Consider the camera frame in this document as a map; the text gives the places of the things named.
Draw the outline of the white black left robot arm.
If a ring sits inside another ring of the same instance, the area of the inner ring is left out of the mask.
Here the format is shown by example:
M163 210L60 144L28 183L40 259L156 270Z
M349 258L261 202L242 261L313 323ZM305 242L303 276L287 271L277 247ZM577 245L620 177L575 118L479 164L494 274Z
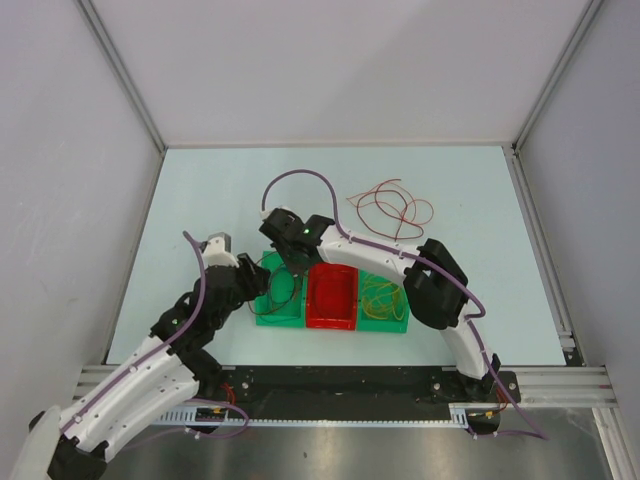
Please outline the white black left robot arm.
M265 294L270 273L246 254L202 266L192 291L161 315L134 353L64 410L52 445L37 456L42 479L98 479L140 432L174 407L212 399L225 383L206 345L229 316Z

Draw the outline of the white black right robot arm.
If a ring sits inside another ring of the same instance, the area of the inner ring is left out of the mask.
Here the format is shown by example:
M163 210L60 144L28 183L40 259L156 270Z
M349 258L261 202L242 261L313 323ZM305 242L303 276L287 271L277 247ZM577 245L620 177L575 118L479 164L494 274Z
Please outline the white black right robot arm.
M472 320L486 310L467 288L468 278L446 247L428 240L422 246L376 241L343 229L321 215L302 220L286 208L261 212L260 232L290 271L336 264L361 270L404 290L411 315L441 333L453 354L463 393L484 401L497 389L499 358L483 343Z

